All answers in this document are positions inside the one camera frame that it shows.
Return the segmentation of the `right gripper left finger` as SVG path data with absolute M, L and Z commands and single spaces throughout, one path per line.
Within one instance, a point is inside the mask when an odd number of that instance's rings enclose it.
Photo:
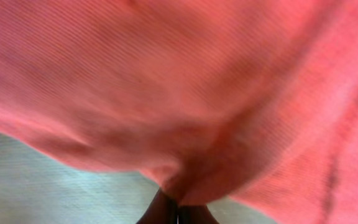
M 136 224 L 177 224 L 178 205 L 161 189 L 157 191 L 145 213 Z

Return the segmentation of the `red t-shirt white lettering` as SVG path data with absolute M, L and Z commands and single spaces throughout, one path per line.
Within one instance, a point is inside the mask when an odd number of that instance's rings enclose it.
M 0 1 L 0 133 L 180 205 L 358 223 L 358 0 Z

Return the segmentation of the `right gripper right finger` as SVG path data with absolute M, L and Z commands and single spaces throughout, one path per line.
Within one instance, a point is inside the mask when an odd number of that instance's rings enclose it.
M 178 209 L 179 224 L 219 224 L 206 205 L 183 206 Z

